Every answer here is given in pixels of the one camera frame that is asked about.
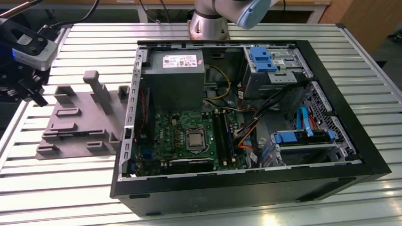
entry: warning sticker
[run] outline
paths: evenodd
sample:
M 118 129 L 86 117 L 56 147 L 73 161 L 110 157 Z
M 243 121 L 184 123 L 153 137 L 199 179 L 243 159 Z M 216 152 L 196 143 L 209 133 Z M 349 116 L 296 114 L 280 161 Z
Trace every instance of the warning sticker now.
M 162 68 L 196 66 L 194 55 L 169 55 L 162 57 Z

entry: metal table surface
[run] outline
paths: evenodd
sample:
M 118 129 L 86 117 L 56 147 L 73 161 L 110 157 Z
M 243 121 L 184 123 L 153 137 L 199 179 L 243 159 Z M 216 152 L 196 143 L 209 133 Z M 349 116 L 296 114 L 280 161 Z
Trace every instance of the metal table surface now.
M 78 24 L 64 39 L 44 88 L 49 105 L 21 104 L 0 142 L 0 224 L 16 225 L 400 225 L 402 95 L 349 33 L 332 24 L 269 24 L 231 38 L 309 40 L 392 173 L 317 202 L 138 218 L 109 199 L 113 156 L 34 159 L 57 85 L 88 91 L 97 70 L 108 90 L 130 81 L 137 40 L 182 40 L 185 24 Z

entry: green motherboard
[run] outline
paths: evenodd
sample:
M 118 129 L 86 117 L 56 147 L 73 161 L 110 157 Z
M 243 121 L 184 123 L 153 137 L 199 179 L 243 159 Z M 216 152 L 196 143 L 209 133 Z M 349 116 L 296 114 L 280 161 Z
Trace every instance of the green motherboard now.
M 219 125 L 213 119 L 217 115 L 221 118 L 224 116 L 224 125 L 232 136 L 239 128 L 235 112 L 157 113 L 153 160 L 160 160 L 162 164 L 170 159 L 208 158 L 213 159 L 213 170 L 244 169 L 247 167 L 244 154 L 239 154 L 239 150 L 232 146 L 231 138 L 220 141 L 229 150 L 223 150 L 224 147 L 217 144 L 216 132 L 219 133 L 219 130 L 215 127 Z M 221 153 L 224 151 L 231 152 L 229 157 L 224 158 L 225 154 Z

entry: wire bundle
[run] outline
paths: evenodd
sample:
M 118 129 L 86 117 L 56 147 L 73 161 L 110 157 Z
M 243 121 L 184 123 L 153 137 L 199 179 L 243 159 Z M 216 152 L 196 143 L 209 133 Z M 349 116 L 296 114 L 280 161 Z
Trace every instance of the wire bundle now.
M 308 121 L 309 121 L 312 129 L 319 129 L 319 126 L 317 126 L 317 124 L 316 124 L 316 122 L 315 122 L 311 115 L 308 115 Z
M 223 77 L 225 78 L 227 90 L 225 90 L 225 93 L 223 93 L 219 97 L 204 98 L 204 100 L 219 100 L 219 99 L 224 98 L 231 92 L 231 81 L 228 80 L 227 75 L 223 73 L 223 71 L 216 66 L 209 65 L 209 67 L 213 68 L 223 75 Z
M 303 82 L 299 82 L 299 83 L 296 83 L 296 84 L 287 85 L 283 89 L 280 89 L 277 92 L 275 92 L 275 93 L 271 95 L 271 97 L 268 97 L 268 98 L 265 99 L 265 101 L 260 104 L 260 106 L 257 107 L 257 109 L 256 109 L 256 111 L 255 111 L 255 113 L 253 113 L 253 115 L 252 115 L 252 120 L 251 120 L 251 122 L 248 122 L 248 123 L 237 130 L 237 132 L 236 132 L 236 134 L 240 134 L 241 132 L 244 132 L 244 131 L 249 128 L 248 132 L 245 133 L 245 135 L 243 136 L 243 138 L 241 138 L 241 140 L 240 140 L 240 142 L 239 142 L 239 145 L 237 145 L 239 148 L 245 148 L 245 149 L 251 149 L 251 150 L 252 150 L 252 148 L 249 148 L 248 146 L 243 146 L 243 142 L 244 142 L 245 138 L 249 136 L 251 132 L 255 130 L 256 124 L 257 124 L 257 122 L 259 122 L 259 120 L 260 120 L 260 118 L 261 118 L 261 116 L 263 116 L 265 110 L 268 110 L 269 107 L 272 107 L 275 104 L 279 103 L 279 101 L 280 101 L 280 99 L 283 98 L 284 94 L 285 94 L 289 90 L 292 90 L 292 89 L 296 88 L 296 87 L 301 87 L 301 86 L 307 85 L 308 82 L 309 82 L 309 81 L 303 81 Z

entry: chip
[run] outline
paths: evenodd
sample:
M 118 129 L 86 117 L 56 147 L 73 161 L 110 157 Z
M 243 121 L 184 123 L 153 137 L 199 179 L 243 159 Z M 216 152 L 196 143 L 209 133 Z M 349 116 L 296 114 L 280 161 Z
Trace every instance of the chip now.
M 185 129 L 185 146 L 192 153 L 200 153 L 205 150 L 205 131 L 203 127 Z
M 197 147 L 203 144 L 201 133 L 188 134 L 188 146 Z

